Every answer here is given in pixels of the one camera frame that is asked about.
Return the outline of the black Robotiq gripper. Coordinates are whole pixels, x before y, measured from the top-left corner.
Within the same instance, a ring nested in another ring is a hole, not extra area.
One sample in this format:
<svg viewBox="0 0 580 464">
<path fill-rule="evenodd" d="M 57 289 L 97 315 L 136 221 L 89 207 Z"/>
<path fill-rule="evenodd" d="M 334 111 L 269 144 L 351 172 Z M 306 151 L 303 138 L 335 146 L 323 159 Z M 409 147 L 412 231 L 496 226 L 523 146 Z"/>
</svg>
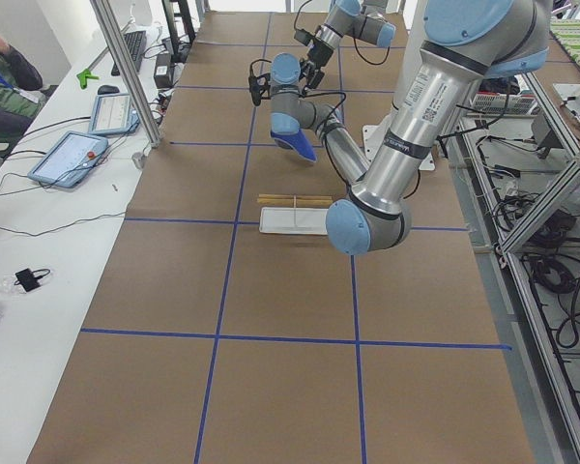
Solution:
<svg viewBox="0 0 580 464">
<path fill-rule="evenodd" d="M 313 66 L 326 66 L 333 56 L 333 49 L 323 41 L 313 41 L 307 53 L 307 58 L 302 59 L 302 75 L 304 86 L 308 89 L 317 89 L 324 77 L 320 68 Z"/>
</svg>

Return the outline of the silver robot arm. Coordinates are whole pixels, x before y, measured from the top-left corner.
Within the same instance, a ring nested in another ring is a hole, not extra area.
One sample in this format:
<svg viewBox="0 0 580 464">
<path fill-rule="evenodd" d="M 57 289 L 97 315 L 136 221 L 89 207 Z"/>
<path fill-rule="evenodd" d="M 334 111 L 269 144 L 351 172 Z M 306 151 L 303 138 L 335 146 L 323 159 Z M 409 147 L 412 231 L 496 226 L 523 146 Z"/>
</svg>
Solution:
<svg viewBox="0 0 580 464">
<path fill-rule="evenodd" d="M 393 26 L 376 1 L 337 1 L 313 34 L 297 34 L 305 59 L 278 54 L 270 71 L 271 135 L 306 159 L 312 130 L 348 187 L 326 214 L 330 242 L 349 255 L 400 244 L 411 227 L 403 195 L 451 113 L 472 86 L 485 79 L 529 73 L 548 54 L 549 1 L 430 1 L 419 8 L 389 125 L 368 158 L 327 104 L 305 99 L 344 37 L 389 45 Z"/>
<path fill-rule="evenodd" d="M 295 28 L 294 38 L 308 47 L 300 60 L 301 78 L 305 87 L 316 89 L 328 64 L 344 36 L 380 48 L 389 48 L 396 28 L 383 16 L 386 1 L 332 1 L 325 21 L 313 33 Z"/>
</svg>

